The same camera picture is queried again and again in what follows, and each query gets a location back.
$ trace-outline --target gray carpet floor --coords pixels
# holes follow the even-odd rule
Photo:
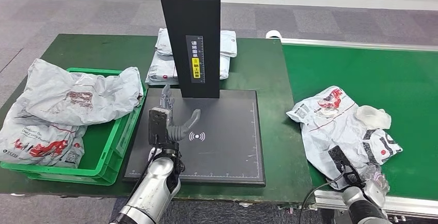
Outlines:
[[[238,37],[264,38],[277,29],[285,38],[438,45],[438,12],[222,4],[222,29]],[[156,35],[165,27],[159,1],[0,0],[0,106],[60,33]],[[123,199],[0,195],[2,224],[103,224]],[[326,223],[308,211],[302,223]],[[162,223],[297,223],[295,214],[271,204],[173,202]]]

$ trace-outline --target yellow label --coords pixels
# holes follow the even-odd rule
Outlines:
[[[193,78],[201,78],[201,70],[199,69],[199,58],[192,57]]]

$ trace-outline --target barcode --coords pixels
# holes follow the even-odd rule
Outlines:
[[[73,151],[68,151],[66,154],[66,163],[76,163],[77,158],[79,157],[79,155],[77,155],[75,152]]]
[[[302,104],[300,107],[303,108],[306,112],[309,112],[309,108],[307,107],[307,105]]]
[[[297,114],[297,115],[300,116],[301,118],[304,118],[304,117],[307,115],[307,113],[304,112],[302,109],[298,109],[298,110],[296,110],[296,111],[295,111],[295,114]]]

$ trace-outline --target black scanning platform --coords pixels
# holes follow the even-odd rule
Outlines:
[[[148,142],[148,110],[160,104],[162,89],[149,88],[124,179],[135,181],[143,171],[151,146]],[[255,91],[221,90],[218,99],[175,98],[173,119],[183,124],[201,109],[200,121],[180,141],[185,171],[183,183],[266,185]]]

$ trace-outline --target measuring ruler sticker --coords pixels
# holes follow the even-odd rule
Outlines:
[[[192,83],[205,83],[204,38],[186,35]]]

